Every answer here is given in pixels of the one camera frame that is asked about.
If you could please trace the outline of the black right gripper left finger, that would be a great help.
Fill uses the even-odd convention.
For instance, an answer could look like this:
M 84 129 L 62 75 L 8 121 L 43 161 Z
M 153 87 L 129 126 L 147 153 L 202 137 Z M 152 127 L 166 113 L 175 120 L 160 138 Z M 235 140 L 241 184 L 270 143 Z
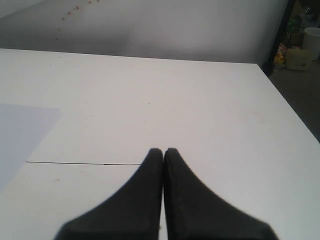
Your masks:
M 57 240 L 157 240 L 163 194 L 163 153 L 152 148 L 111 197 L 65 223 Z

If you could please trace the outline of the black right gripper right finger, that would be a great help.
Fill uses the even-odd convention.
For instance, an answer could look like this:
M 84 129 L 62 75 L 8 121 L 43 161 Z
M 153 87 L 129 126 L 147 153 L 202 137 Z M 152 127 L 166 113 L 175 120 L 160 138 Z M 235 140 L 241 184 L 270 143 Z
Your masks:
M 170 240 L 276 240 L 265 222 L 229 204 L 188 167 L 179 151 L 164 155 L 163 190 Z

